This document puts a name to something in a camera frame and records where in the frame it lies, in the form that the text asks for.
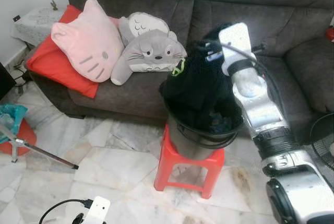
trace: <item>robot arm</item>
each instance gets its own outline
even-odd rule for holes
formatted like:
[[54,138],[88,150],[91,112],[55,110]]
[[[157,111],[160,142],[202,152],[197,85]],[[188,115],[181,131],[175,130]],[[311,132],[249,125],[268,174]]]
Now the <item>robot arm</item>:
[[[332,189],[294,140],[283,114],[268,96],[265,80],[244,56],[255,59],[247,25],[238,23],[222,30],[219,40],[223,72],[232,78],[234,96],[263,160],[263,172],[271,177],[267,194],[275,218],[279,223],[334,223]],[[217,57],[211,55],[207,60]]]

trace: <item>tripod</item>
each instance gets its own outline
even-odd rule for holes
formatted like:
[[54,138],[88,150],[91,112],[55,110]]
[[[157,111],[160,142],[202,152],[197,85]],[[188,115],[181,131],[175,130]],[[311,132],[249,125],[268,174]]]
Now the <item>tripod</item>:
[[69,167],[71,167],[72,169],[78,169],[79,166],[75,165],[67,160],[64,160],[56,155],[53,155],[41,148],[38,148],[34,145],[29,144],[26,140],[24,139],[20,139],[18,138],[15,134],[13,134],[8,128],[6,128],[4,125],[0,124],[0,132],[2,132],[4,135],[6,135],[9,139],[9,143],[11,144],[12,148],[12,152],[11,152],[11,161],[12,162],[16,162],[17,161],[17,156],[18,156],[18,148],[19,147],[26,147],[29,148],[30,150],[33,150],[35,152],[38,152],[40,154],[43,154],[47,157],[52,158],[55,161],[58,161],[60,163],[63,163]]

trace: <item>side table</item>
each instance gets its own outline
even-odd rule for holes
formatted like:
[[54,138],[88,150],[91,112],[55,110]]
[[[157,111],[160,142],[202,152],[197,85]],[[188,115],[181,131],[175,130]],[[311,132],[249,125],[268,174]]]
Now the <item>side table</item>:
[[37,46],[50,34],[53,23],[59,21],[63,13],[61,9],[36,8],[14,23],[11,36]]

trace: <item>white marble tile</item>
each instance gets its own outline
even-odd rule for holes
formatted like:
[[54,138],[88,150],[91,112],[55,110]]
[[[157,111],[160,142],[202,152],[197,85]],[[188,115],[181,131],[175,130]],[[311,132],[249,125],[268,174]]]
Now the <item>white marble tile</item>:
[[211,205],[205,206],[205,209],[217,224],[277,224],[274,217],[270,215],[259,215]]
[[16,163],[11,162],[11,156],[0,153],[0,191],[8,187],[26,169],[26,159],[19,156]]
[[205,174],[206,168],[190,164],[176,164],[169,181],[202,186],[202,181],[199,180],[199,177]]
[[87,133],[102,123],[102,119],[87,117],[83,120],[69,118],[65,114],[48,125],[43,124],[35,130],[37,146],[63,157],[75,147]]
[[133,199],[123,199],[112,204],[105,219],[106,223],[119,224],[213,224],[209,219],[187,215],[172,207],[149,205]]
[[150,152],[156,158],[160,155],[163,127],[114,121],[111,127],[108,147]]
[[126,191],[157,165],[152,154],[95,147],[79,164],[75,180]]
[[16,191],[10,187],[5,187],[0,191],[0,201],[9,203],[15,196]]
[[[72,181],[72,174],[27,170],[15,196],[23,220],[38,221],[51,206],[68,199]],[[65,206],[60,206],[46,220],[64,215]]]
[[88,140],[85,140],[84,142],[78,143],[74,148],[67,151],[64,159],[74,164],[79,164],[91,149],[91,144],[88,142]]
[[0,201],[0,214],[7,207],[8,203]]
[[153,170],[133,190],[129,191],[126,197],[135,199],[143,204],[172,207],[192,217],[207,217],[207,212],[190,196],[187,190],[177,187],[166,187],[163,192],[156,191],[153,186],[156,173],[157,169]]
[[225,166],[210,199],[202,199],[198,192],[191,195],[203,204],[271,215],[266,194],[267,181],[263,174],[251,173],[243,167]]
[[0,214],[0,223],[19,224],[21,214],[17,206],[17,202],[12,200]]
[[43,92],[37,87],[35,82],[30,81],[27,83],[27,90],[24,91],[22,96],[16,101],[17,104],[31,104],[46,106],[51,105],[48,98],[43,94]]
[[21,103],[21,105],[28,108],[25,119],[31,128],[36,130],[50,125],[53,121],[63,115],[62,112],[53,105],[40,106],[24,103]]
[[20,186],[21,178],[22,175],[17,176],[16,179],[13,180],[13,182],[9,185],[9,187],[17,191]]
[[241,131],[232,144],[225,147],[226,162],[230,162],[231,158],[244,161],[254,171],[262,171],[261,157],[254,141],[248,132]]
[[113,120],[104,120],[100,125],[90,131],[84,138],[93,147],[104,147],[106,145]]
[[63,173],[74,173],[71,167],[57,162],[49,157],[46,157],[38,152],[29,152],[26,154],[27,169],[29,170],[40,170],[40,171],[51,171],[51,172],[63,172]]
[[0,104],[13,103],[21,97],[21,95],[27,90],[28,85],[25,84],[22,87],[13,87],[1,100]]
[[[110,189],[104,186],[96,186],[88,183],[74,182],[71,187],[70,196],[71,199],[92,199],[96,196],[101,196],[110,200],[114,204],[124,195],[124,192]],[[72,220],[79,214],[87,214],[88,209],[84,208],[83,204],[72,203],[66,205],[66,217]]]
[[23,220],[23,218],[21,218],[20,220],[19,220],[19,223],[18,224],[26,224],[25,223],[25,221]]

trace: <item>red cushion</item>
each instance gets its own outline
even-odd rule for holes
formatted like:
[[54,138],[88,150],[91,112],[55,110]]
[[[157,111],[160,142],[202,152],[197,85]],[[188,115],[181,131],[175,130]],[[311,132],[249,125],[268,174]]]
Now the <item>red cushion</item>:
[[[69,23],[81,13],[72,5],[68,5],[59,22]],[[83,95],[94,98],[99,84],[81,76],[71,66],[67,56],[48,36],[27,62],[28,69],[45,76],[64,86],[79,91]]]

